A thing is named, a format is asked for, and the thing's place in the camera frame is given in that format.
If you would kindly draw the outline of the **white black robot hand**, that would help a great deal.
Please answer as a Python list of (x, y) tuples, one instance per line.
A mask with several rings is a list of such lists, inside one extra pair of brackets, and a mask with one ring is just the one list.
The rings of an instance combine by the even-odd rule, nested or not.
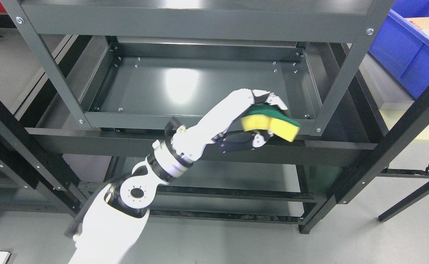
[(185, 132), (177, 132), (172, 139), (172, 147), (177, 154), (191, 161), (197, 161), (207, 145), (214, 138), (225, 133), (230, 125), (252, 105), (266, 103), (286, 111), (285, 102), (273, 92), (241, 88), (231, 92), (216, 104), (201, 120)]

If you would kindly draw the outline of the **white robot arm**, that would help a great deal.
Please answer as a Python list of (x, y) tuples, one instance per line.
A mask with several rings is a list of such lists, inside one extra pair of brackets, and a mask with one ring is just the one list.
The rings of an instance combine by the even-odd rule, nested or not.
[(177, 154), (175, 135), (186, 128), (172, 118), (164, 129), (165, 140), (132, 171), (112, 179), (92, 195), (70, 224), (66, 234), (75, 241), (71, 264), (118, 264), (137, 242), (149, 219), (149, 206), (157, 188), (167, 185), (189, 169), (193, 162)]

